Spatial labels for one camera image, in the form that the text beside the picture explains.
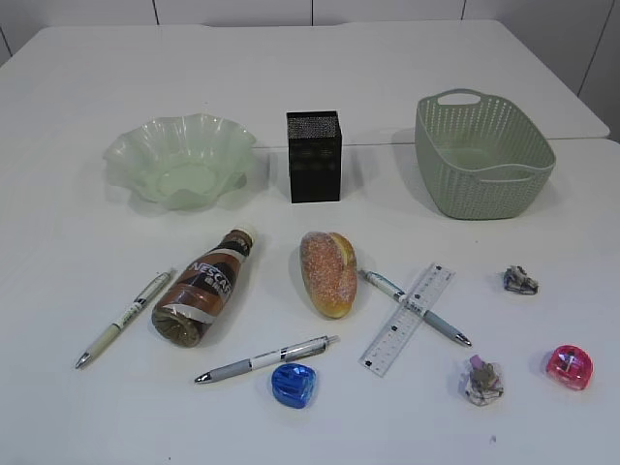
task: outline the bread roll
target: bread roll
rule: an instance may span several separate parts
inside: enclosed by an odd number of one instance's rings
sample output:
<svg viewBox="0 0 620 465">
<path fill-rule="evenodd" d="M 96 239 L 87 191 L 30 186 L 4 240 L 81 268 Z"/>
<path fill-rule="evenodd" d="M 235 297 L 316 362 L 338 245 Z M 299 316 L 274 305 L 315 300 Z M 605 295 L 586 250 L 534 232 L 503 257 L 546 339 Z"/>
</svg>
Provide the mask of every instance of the bread roll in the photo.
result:
<svg viewBox="0 0 620 465">
<path fill-rule="evenodd" d="M 299 247 L 301 275 L 312 303 L 324 315 L 344 317 L 357 291 L 356 252 L 337 232 L 309 232 Z"/>
</svg>

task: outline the ruler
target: ruler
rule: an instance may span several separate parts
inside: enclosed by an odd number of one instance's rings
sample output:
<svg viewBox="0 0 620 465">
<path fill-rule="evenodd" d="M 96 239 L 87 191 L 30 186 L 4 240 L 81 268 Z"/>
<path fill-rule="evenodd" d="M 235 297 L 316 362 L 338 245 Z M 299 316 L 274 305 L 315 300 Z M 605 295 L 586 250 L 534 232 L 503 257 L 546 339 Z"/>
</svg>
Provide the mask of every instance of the ruler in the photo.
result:
<svg viewBox="0 0 620 465">
<path fill-rule="evenodd" d="M 422 323 L 421 316 L 431 309 L 454 274 L 454 271 L 432 263 L 409 290 L 408 298 L 398 304 L 396 311 L 359 359 L 359 363 L 383 377 Z"/>
</svg>

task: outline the white pen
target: white pen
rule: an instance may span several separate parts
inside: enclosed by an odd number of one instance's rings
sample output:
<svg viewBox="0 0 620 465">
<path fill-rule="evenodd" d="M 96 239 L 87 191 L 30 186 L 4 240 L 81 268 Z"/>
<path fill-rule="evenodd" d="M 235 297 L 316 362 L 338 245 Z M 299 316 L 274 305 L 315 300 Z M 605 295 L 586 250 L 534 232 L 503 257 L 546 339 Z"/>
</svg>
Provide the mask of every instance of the white pen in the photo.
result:
<svg viewBox="0 0 620 465">
<path fill-rule="evenodd" d="M 273 365 L 281 361 L 293 361 L 302 357 L 315 356 L 326 351 L 329 344 L 337 342 L 338 336 L 323 336 L 309 341 L 295 344 L 294 346 L 285 347 L 277 351 L 267 352 L 260 356 L 246 358 L 242 361 L 231 363 L 230 365 L 215 368 L 200 375 L 194 383 L 204 385 L 207 383 L 215 383 L 216 381 L 226 380 L 232 376 L 249 373 L 252 370 L 263 368 L 264 366 Z"/>
<path fill-rule="evenodd" d="M 148 305 L 148 302 L 157 295 L 174 274 L 174 269 L 160 274 L 153 279 L 144 290 L 134 299 L 134 303 L 93 342 L 82 354 L 76 363 L 76 369 L 82 368 L 98 357 L 107 346 L 127 327 L 127 325 Z"/>
<path fill-rule="evenodd" d="M 385 276 L 373 271 L 365 271 L 363 269 L 361 269 L 358 273 L 366 281 L 382 291 L 384 294 L 389 295 L 395 301 L 399 303 L 404 301 L 405 307 L 416 312 L 426 323 L 444 334 L 448 339 L 457 342 L 461 346 L 472 347 L 471 341 L 465 336 L 465 334 L 450 325 L 436 313 L 433 313 L 428 309 L 424 310 L 420 308 L 413 300 L 407 297 L 407 294 L 405 294 L 402 289 L 389 281 Z"/>
</svg>

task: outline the coffee bottle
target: coffee bottle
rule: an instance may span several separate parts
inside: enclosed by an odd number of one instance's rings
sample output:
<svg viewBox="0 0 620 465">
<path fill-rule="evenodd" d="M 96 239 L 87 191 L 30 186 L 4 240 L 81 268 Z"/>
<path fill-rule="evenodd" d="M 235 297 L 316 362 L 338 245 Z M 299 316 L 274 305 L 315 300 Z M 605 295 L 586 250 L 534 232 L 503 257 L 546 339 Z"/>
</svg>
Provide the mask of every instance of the coffee bottle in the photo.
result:
<svg viewBox="0 0 620 465">
<path fill-rule="evenodd" d="M 185 269 L 153 308 L 151 321 L 162 336 L 179 346 L 199 343 L 233 293 L 256 235 L 250 226 L 236 226 Z"/>
</svg>

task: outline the pen grip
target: pen grip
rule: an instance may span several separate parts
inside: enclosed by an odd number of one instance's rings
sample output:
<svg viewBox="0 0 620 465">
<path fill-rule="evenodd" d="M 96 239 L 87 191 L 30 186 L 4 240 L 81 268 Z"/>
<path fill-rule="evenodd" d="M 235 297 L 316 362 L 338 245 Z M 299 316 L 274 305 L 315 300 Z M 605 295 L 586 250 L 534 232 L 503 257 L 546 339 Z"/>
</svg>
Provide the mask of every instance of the pen grip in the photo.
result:
<svg viewBox="0 0 620 465">
<path fill-rule="evenodd" d="M 103 334 L 99 336 L 88 349 L 86 349 L 86 352 L 92 357 L 98 356 L 106 349 L 107 346 L 111 344 L 114 339 L 116 339 L 116 336 L 118 336 L 118 334 L 120 334 L 120 329 L 117 325 L 108 326 L 108 328 L 103 332 Z"/>
<path fill-rule="evenodd" d="M 230 365 L 215 368 L 214 370 L 209 371 L 209 374 L 211 375 L 211 381 L 215 382 L 226 380 L 227 378 L 231 378 L 233 376 L 242 375 L 250 371 L 252 371 L 252 364 L 250 359 L 246 358 L 245 360 L 231 363 Z"/>
<path fill-rule="evenodd" d="M 446 320 L 442 319 L 439 315 L 433 312 L 426 312 L 426 314 L 424 315 L 424 321 L 451 339 L 453 339 L 457 334 L 460 333 L 458 329 L 450 325 L 448 322 L 446 322 Z"/>
</svg>

